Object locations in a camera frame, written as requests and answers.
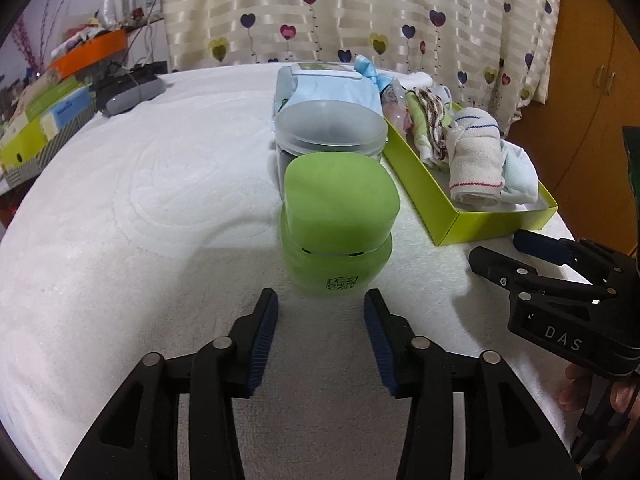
green container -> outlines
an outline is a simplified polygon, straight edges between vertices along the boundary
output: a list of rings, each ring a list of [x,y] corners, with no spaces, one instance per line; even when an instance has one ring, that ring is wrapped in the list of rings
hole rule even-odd
[[[280,216],[289,277],[299,288],[325,294],[368,285],[391,255],[399,209],[396,184],[368,156],[296,158],[284,176]]]

translucent plastic container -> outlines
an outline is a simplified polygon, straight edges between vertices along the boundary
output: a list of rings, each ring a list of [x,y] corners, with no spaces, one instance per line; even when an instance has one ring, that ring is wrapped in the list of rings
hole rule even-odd
[[[317,152],[352,152],[380,160],[387,125],[373,110],[345,101],[318,100],[283,108],[275,117],[278,177],[289,163]]]

cabinet handle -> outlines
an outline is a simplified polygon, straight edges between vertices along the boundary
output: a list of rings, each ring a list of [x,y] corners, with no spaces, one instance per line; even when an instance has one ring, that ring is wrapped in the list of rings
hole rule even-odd
[[[600,88],[600,81],[602,79],[602,73],[604,72],[604,65],[601,65],[596,72],[596,88]]]
[[[613,86],[613,78],[615,78],[615,76],[615,72],[611,72],[611,74],[609,74],[609,79],[607,79],[607,87],[604,89],[604,93],[606,95],[611,95],[611,87]]]

green lid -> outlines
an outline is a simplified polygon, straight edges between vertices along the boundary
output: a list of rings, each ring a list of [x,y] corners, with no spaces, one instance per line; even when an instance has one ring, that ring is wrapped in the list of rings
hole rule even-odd
[[[287,225],[310,253],[353,254],[384,243],[400,209],[396,184],[368,156],[320,152],[299,156],[284,176]]]

open box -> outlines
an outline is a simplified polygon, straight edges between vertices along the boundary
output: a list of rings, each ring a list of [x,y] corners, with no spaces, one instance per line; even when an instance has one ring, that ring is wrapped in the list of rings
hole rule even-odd
[[[449,175],[437,170],[432,173],[425,167],[391,125],[384,154],[437,246],[507,236],[518,229],[542,229],[558,210],[558,204],[540,182],[538,202],[531,206],[498,205],[484,211],[457,208],[438,184],[438,180],[448,182]]]

